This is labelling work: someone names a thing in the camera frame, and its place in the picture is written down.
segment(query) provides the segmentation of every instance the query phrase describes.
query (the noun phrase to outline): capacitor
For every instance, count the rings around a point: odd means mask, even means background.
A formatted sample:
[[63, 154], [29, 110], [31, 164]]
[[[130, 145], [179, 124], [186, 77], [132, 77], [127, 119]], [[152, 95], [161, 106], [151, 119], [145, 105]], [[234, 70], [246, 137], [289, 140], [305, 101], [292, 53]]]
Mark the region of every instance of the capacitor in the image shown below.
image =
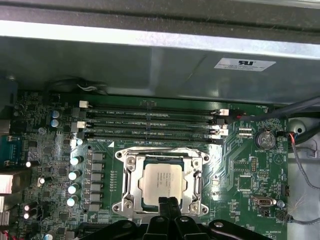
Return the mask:
[[72, 157], [71, 159], [70, 159], [70, 164], [72, 165], [72, 166], [75, 166], [75, 165], [77, 165], [77, 164], [79, 164], [79, 163], [81, 163], [82, 162], [82, 157], [81, 156], [74, 156], [74, 157]]
[[76, 180], [78, 177], [81, 176], [81, 172], [79, 170], [74, 170], [69, 173], [68, 177], [71, 181]]
[[71, 186], [68, 187], [68, 193], [70, 194], [75, 194], [76, 191], [78, 191], [80, 189], [80, 186], [78, 183], [74, 183]]
[[46, 134], [47, 130], [44, 128], [44, 127], [39, 127], [38, 129], [38, 133], [43, 135], [43, 134]]
[[56, 239], [56, 232], [55, 231], [48, 231], [46, 235], [44, 235], [44, 240], [55, 240]]
[[279, 208], [281, 208], [281, 209], [283, 209], [283, 208], [286, 206], [285, 202], [282, 201], [282, 200], [279, 200], [279, 201], [276, 203], [276, 205], [277, 205]]
[[50, 122], [51, 127], [57, 128], [59, 126], [59, 121], [57, 119], [52, 119]]
[[276, 146], [276, 137], [271, 131], [262, 130], [254, 136], [254, 143], [261, 150], [270, 150]]
[[57, 110], [53, 110], [52, 113], [51, 113], [51, 117], [53, 119], [57, 119], [60, 117], [60, 112], [58, 112]]
[[82, 145], [84, 143], [84, 141], [82, 139], [77, 139], [76, 140], [76, 144], [77, 145]]
[[37, 160], [35, 160], [35, 161], [27, 161], [27, 162], [25, 163], [25, 166], [26, 166], [27, 168], [34, 168], [34, 167], [37, 167], [37, 166], [39, 166], [39, 165], [40, 165], [40, 162], [37, 161]]
[[77, 202], [79, 201], [79, 198], [77, 195], [72, 195], [67, 201], [66, 204], [69, 207], [73, 207]]
[[41, 183], [41, 184], [45, 184], [50, 181], [52, 181], [52, 176], [41, 177], [39, 179], [39, 183]]
[[23, 215], [24, 219], [29, 219], [37, 214], [38, 210], [36, 208], [31, 209]]
[[24, 205], [23, 209], [26, 211], [26, 212], [29, 212], [31, 209], [34, 209], [36, 206], [38, 206], [38, 202], [37, 201], [32, 201], [26, 205]]

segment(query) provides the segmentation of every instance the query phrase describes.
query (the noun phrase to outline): red wire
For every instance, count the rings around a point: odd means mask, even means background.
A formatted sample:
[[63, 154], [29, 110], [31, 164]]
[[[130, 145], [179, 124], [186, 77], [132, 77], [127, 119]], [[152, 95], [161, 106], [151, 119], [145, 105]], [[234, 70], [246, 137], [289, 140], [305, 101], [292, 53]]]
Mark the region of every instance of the red wire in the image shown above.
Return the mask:
[[291, 142], [294, 144], [295, 143], [295, 138], [294, 135], [292, 133], [289, 133], [290, 137], [291, 137]]
[[18, 238], [16, 236], [11, 236], [7, 231], [3, 231], [2, 233], [8, 238], [8, 240], [10, 240], [10, 239], [18, 240]]

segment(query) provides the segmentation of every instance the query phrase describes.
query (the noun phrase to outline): label sticker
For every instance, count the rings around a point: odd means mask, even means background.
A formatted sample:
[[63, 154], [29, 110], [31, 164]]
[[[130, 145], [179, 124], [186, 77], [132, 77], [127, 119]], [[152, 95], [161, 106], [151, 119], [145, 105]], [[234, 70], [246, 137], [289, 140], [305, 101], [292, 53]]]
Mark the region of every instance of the label sticker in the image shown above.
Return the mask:
[[242, 58], [222, 58], [214, 68], [262, 72], [275, 63], [275, 61], [260, 61]]

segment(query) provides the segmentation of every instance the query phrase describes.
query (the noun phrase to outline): cpu socket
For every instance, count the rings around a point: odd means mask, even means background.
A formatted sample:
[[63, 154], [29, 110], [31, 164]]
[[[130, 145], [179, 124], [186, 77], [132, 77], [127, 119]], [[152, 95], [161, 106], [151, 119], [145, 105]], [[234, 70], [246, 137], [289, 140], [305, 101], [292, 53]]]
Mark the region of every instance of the cpu socket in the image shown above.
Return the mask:
[[208, 154], [185, 147], [130, 147], [115, 153], [123, 162], [122, 200], [112, 211], [129, 219], [158, 214], [159, 197], [176, 197], [183, 215], [203, 216], [202, 168]]

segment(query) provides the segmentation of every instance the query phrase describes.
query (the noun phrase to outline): ul logo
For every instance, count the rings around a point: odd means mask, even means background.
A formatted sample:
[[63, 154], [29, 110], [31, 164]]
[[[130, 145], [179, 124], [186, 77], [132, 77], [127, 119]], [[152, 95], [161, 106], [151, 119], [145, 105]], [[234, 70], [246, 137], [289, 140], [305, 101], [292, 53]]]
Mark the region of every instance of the ul logo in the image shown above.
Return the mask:
[[253, 64], [253, 61], [239, 61], [239, 65], [252, 66]]

